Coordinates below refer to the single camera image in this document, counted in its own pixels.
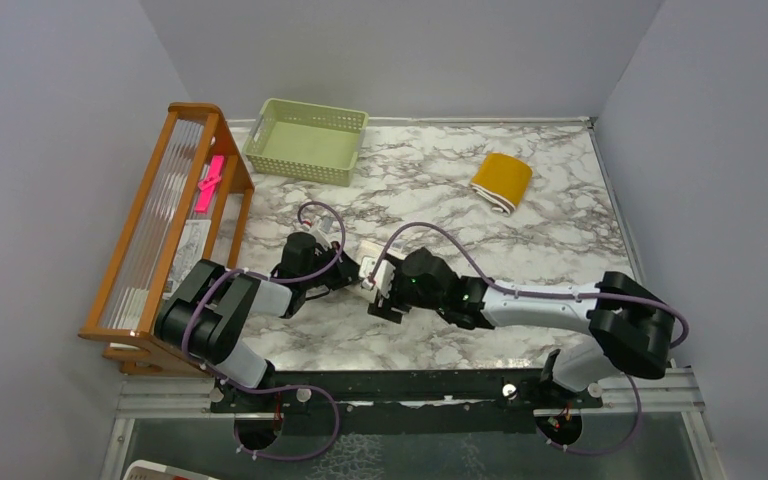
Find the green plastic basket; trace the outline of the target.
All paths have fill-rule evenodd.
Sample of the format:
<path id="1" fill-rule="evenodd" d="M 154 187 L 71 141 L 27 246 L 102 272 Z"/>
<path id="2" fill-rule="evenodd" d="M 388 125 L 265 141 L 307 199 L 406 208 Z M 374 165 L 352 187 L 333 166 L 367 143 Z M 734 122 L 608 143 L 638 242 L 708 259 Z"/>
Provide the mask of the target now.
<path id="1" fill-rule="evenodd" d="M 359 110 L 270 98 L 242 153 L 258 173 L 347 187 L 368 121 Z"/>

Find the yellow towel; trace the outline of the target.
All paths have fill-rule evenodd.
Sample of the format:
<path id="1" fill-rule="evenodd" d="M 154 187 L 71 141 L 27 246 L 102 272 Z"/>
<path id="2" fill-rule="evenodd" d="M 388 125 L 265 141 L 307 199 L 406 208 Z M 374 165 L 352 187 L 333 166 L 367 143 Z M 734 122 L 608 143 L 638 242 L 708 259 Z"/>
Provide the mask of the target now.
<path id="1" fill-rule="evenodd" d="M 495 211 L 511 215 L 522 201 L 532 176 L 532 168 L 522 160 L 493 152 L 485 157 L 469 186 Z"/>

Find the white towel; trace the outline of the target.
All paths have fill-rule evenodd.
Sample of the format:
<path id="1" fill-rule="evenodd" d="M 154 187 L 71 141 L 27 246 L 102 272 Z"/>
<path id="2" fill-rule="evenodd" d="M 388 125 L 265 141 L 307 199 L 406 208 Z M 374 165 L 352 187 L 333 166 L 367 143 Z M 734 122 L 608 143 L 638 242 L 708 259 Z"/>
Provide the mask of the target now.
<path id="1" fill-rule="evenodd" d="M 385 261 L 381 259 L 383 246 L 370 240 L 362 240 L 357 249 L 359 277 L 363 290 L 373 290 L 384 279 Z"/>

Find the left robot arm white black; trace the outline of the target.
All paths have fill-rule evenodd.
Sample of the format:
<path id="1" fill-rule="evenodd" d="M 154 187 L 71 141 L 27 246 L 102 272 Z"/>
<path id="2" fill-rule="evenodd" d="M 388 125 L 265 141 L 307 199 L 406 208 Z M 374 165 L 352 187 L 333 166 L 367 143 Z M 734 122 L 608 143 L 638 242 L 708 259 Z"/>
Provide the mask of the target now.
<path id="1" fill-rule="evenodd" d="M 312 297 L 359 282 L 359 264 L 337 241 L 295 232 L 287 237 L 271 282 L 254 272 L 234 277 L 213 261 L 200 260 L 160 308 L 153 334 L 236 385 L 245 407 L 258 411 L 273 401 L 274 366 L 242 339 L 252 315 L 290 318 Z"/>

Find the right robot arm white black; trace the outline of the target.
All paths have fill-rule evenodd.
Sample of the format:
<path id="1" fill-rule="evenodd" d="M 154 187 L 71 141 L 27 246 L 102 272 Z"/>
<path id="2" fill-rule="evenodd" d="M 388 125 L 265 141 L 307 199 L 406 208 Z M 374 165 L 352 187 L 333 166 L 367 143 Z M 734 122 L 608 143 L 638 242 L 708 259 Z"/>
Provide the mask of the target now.
<path id="1" fill-rule="evenodd" d="M 365 255 L 360 277 L 369 314 L 390 322 L 418 308 L 465 330 L 523 326 L 586 335 L 580 345 L 546 360 L 537 393 L 552 407 L 603 378 L 624 373 L 657 380 L 668 366 L 675 317 L 621 272 L 582 286 L 529 288 L 461 276 L 422 248 L 403 259 Z"/>

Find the pink plastic clip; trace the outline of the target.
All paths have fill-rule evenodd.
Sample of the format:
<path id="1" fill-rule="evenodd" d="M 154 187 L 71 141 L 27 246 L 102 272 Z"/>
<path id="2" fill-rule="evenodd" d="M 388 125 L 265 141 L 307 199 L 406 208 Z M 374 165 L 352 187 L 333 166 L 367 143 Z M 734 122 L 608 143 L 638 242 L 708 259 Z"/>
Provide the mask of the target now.
<path id="1" fill-rule="evenodd" d="M 194 213 L 206 214 L 209 211 L 214 193 L 222 181 L 224 164 L 223 155 L 214 155 L 211 158 L 207 172 L 197 184 L 198 197 L 193 207 Z"/>

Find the wooden rack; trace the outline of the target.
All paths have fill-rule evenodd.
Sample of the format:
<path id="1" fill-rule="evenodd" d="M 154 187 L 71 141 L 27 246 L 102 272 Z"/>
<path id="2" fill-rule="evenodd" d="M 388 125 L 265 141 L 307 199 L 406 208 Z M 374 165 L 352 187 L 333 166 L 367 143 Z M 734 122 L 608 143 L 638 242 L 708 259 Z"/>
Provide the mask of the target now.
<path id="1" fill-rule="evenodd" d="M 223 155 L 222 181 L 206 214 L 193 212 L 198 182 Z M 202 259 L 233 266 L 255 187 L 228 122 L 210 103 L 177 102 L 139 184 L 80 338 L 100 342 L 104 358 L 126 375 L 201 377 L 174 347 L 153 334 L 164 285 L 187 220 L 208 219 Z"/>

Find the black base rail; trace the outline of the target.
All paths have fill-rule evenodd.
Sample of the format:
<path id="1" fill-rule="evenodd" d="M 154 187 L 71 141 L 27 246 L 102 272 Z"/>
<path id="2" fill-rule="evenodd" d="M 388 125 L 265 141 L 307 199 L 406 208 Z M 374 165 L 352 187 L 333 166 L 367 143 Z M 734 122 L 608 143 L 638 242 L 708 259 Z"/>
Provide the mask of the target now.
<path id="1" fill-rule="evenodd" d="M 588 392 L 549 393 L 538 368 L 279 371 L 268 384 L 320 387 L 335 401 L 319 393 L 302 400 L 296 391 L 251 395 L 217 383 L 220 398 L 210 410 L 233 415 L 245 431 L 279 426 L 286 436 L 328 436 L 335 425 L 343 434 L 532 434 L 537 410 L 552 415 L 602 405 Z"/>

